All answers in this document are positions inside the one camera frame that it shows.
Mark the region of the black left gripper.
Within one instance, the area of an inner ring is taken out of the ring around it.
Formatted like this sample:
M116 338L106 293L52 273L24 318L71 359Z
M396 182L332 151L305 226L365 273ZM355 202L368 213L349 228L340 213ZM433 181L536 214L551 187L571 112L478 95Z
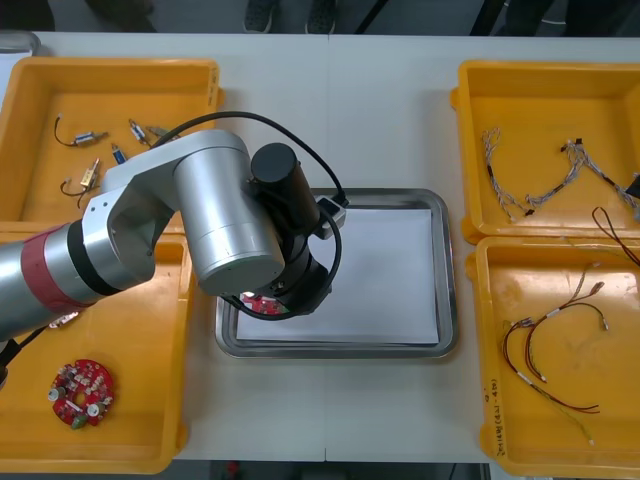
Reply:
M285 267L273 282L274 298L289 312L312 312L326 297L329 271L312 255L303 235L286 237L282 243Z

